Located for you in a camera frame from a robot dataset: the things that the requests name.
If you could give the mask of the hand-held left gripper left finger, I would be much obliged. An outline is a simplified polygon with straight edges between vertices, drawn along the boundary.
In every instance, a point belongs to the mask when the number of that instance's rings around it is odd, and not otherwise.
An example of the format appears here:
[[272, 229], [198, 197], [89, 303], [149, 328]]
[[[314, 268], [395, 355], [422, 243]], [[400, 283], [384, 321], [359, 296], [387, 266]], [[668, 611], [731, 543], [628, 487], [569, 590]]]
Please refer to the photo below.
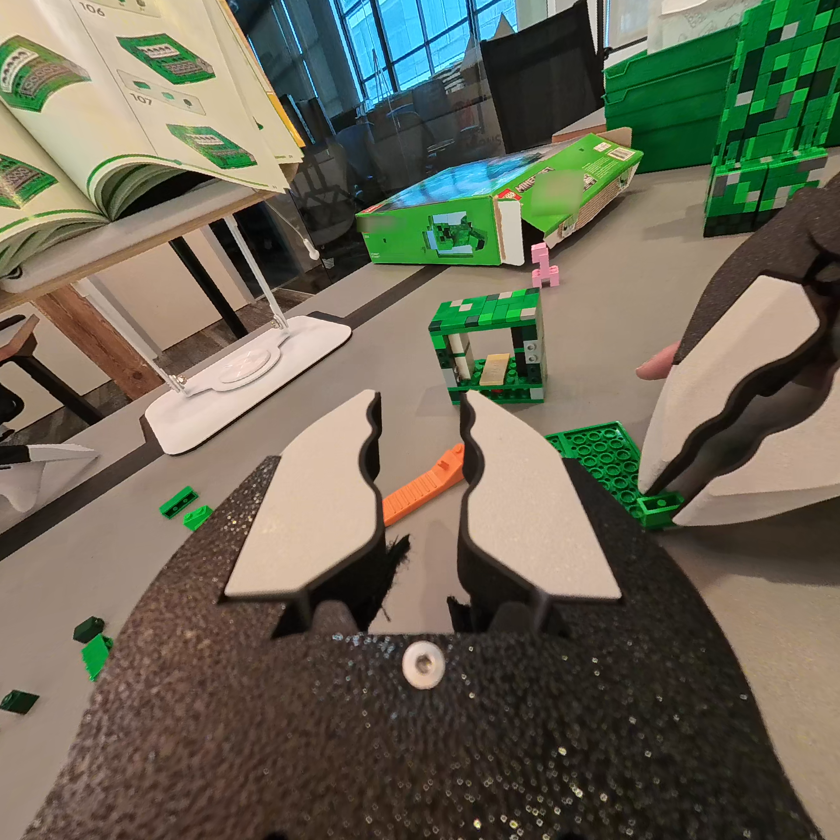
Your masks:
[[301, 432], [280, 455], [227, 580], [229, 601], [277, 601], [293, 629], [342, 602], [366, 631], [384, 598], [380, 393], [365, 390]]

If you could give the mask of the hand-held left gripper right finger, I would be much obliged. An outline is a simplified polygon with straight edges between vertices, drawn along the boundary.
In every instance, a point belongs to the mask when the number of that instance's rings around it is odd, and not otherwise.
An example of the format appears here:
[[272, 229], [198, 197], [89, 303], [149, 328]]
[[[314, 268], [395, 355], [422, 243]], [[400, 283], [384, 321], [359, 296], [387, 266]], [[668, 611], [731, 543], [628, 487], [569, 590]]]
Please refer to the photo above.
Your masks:
[[594, 515], [617, 501], [572, 458], [478, 392], [460, 404], [467, 489], [457, 573], [469, 603], [457, 632], [541, 632], [561, 603], [614, 605], [622, 593]]

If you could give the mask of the green lego base plate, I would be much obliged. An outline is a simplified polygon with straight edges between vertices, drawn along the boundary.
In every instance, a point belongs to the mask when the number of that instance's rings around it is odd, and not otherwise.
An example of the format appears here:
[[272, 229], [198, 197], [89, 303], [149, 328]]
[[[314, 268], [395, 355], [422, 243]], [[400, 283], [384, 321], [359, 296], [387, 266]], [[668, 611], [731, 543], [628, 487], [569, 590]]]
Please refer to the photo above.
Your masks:
[[641, 457], [638, 447], [617, 422], [579, 427], [546, 436], [563, 458], [575, 459], [634, 519]]

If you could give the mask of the small green lego brick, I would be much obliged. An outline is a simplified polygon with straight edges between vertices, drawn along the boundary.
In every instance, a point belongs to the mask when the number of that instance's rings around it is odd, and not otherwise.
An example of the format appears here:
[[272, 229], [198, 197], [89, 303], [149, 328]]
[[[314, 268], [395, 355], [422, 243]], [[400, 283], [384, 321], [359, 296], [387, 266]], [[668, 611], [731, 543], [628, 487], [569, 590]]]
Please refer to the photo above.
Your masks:
[[673, 517], [684, 503], [684, 498], [678, 492], [641, 496], [636, 499], [634, 515], [646, 530], [665, 529], [672, 526]]

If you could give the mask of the large green lego creeper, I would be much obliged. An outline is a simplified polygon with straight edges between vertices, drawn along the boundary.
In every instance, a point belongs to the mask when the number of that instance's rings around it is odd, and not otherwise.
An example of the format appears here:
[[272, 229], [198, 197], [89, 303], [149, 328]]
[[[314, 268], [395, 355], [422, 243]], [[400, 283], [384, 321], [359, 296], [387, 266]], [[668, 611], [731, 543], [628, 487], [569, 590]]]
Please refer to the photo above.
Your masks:
[[765, 1], [745, 12], [713, 147], [705, 238], [749, 234], [820, 185], [838, 72], [838, 1]]

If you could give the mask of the green lego set box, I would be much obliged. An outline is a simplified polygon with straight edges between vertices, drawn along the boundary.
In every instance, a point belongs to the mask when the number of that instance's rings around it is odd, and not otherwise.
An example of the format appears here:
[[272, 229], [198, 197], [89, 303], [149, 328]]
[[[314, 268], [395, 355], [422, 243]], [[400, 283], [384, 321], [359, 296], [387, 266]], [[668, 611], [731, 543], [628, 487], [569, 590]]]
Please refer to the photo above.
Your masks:
[[590, 223], [644, 153], [629, 128], [447, 168], [357, 215], [374, 263], [522, 266]]

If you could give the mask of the lego instruction booklet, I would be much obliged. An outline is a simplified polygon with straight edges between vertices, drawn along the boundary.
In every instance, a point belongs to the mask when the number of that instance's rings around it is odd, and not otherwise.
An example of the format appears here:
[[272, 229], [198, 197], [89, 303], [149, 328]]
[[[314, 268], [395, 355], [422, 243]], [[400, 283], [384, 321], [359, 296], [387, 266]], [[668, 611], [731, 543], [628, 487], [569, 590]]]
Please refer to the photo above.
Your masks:
[[2, 2], [2, 277], [207, 179], [301, 153], [225, 2]]

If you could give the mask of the orange brick separator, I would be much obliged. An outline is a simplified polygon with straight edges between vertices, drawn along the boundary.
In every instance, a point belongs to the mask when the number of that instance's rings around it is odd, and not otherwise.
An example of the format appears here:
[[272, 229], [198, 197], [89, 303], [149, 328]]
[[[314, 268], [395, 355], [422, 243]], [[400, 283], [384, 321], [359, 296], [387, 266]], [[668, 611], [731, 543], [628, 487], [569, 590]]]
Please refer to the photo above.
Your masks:
[[464, 479], [465, 445], [444, 452], [429, 471], [395, 490], [383, 500], [384, 524], [388, 528]]

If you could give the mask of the white book stand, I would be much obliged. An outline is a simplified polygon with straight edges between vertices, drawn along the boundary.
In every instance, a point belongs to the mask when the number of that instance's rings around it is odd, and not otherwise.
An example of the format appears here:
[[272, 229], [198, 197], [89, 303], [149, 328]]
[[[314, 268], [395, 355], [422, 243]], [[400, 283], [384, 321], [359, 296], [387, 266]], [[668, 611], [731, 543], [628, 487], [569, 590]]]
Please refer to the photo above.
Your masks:
[[[46, 248], [21, 264], [19, 279], [3, 280], [2, 291], [18, 297], [9, 307], [24, 299], [37, 300], [219, 218], [244, 253], [245, 241], [233, 213], [268, 197], [271, 193], [244, 185], [208, 182], [159, 206]], [[141, 343], [116, 326], [120, 337], [168, 388], [144, 415], [165, 454], [182, 455], [204, 444], [345, 344], [352, 334], [345, 324], [313, 316], [287, 320], [275, 302], [271, 308], [272, 327], [245, 338], [221, 360], [186, 379], [164, 372]]]

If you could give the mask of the green plastic bin stack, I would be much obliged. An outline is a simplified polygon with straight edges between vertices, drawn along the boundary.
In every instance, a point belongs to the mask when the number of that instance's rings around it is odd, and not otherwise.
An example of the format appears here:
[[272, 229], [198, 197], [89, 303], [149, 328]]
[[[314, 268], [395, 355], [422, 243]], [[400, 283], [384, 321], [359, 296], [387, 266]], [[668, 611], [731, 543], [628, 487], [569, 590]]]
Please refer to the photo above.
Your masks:
[[606, 125], [632, 130], [638, 174], [711, 162], [738, 37], [724, 28], [604, 69]]

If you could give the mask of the white paper sheet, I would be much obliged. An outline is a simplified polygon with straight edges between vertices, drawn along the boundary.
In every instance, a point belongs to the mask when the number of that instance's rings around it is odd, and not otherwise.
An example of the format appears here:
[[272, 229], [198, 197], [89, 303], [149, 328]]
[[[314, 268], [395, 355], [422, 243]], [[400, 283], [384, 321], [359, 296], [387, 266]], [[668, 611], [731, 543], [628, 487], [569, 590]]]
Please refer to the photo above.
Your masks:
[[740, 24], [757, 1], [651, 1], [648, 3], [649, 55], [661, 49]]

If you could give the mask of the white and black stand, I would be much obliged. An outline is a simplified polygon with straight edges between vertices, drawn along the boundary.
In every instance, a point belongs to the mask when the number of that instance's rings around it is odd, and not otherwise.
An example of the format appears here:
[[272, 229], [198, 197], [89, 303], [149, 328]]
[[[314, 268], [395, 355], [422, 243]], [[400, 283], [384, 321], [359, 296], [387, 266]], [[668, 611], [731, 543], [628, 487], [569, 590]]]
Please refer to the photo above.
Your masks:
[[2, 444], [1, 495], [17, 512], [26, 513], [36, 504], [48, 464], [97, 457], [97, 450], [78, 444]]

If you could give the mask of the dark stool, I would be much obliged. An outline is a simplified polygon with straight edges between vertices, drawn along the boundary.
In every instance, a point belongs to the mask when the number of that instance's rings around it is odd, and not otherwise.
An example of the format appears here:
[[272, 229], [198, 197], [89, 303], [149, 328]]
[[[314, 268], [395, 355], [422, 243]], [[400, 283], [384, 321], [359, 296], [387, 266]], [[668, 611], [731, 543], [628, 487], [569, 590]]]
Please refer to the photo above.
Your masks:
[[37, 316], [16, 315], [1, 321], [1, 364], [15, 363], [58, 402], [86, 424], [100, 422], [104, 415], [76, 393], [35, 357]]

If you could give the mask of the window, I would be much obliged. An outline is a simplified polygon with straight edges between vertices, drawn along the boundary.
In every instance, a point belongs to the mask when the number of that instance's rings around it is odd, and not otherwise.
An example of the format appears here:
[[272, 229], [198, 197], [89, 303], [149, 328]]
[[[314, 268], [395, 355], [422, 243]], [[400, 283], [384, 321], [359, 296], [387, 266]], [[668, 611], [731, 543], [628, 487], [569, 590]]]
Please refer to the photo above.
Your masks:
[[491, 39], [501, 23], [519, 32], [570, 5], [546, 1], [331, 2], [365, 106], [460, 63], [473, 45]]

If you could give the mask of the green lego cube frame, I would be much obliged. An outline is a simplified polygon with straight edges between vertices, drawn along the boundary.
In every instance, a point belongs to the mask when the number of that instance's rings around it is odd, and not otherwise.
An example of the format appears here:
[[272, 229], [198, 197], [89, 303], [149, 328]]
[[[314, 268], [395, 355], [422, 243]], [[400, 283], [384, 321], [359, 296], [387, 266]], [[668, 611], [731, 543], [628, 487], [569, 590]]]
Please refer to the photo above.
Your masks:
[[[478, 391], [498, 404], [541, 404], [548, 380], [539, 289], [531, 287], [441, 303], [428, 333], [451, 403]], [[473, 333], [509, 331], [511, 350], [473, 354]]]

